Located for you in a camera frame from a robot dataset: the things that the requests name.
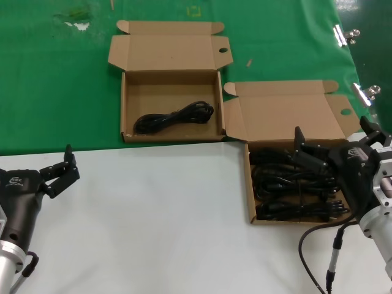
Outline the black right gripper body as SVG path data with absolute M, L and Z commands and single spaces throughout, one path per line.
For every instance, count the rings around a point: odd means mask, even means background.
M 345 200 L 357 218 L 376 218 L 382 208 L 373 193 L 377 164 L 369 160 L 374 149 L 367 143 L 343 143 L 330 149 L 328 158 Z

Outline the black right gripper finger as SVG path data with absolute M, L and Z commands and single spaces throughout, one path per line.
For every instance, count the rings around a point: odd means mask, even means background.
M 357 142 L 357 146 L 372 146 L 374 143 L 380 143 L 383 147 L 391 146 L 391 134 L 382 130 L 375 122 L 370 122 L 367 117 L 360 118 L 360 126 L 365 133 L 365 137 Z
M 294 145 L 294 163 L 316 175 L 326 175 L 330 172 L 331 148 L 316 143 L 307 143 L 299 126 L 295 127 Z

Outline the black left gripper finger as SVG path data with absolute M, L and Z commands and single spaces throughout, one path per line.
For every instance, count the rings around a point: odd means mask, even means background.
M 42 190 L 51 199 L 56 198 L 80 179 L 77 162 L 71 145 L 66 146 L 63 161 L 39 170 L 45 182 Z

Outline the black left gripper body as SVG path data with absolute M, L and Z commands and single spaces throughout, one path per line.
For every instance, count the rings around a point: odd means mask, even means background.
M 43 184 L 37 170 L 1 170 L 1 208 L 7 217 L 2 241 L 29 249 L 42 207 Z

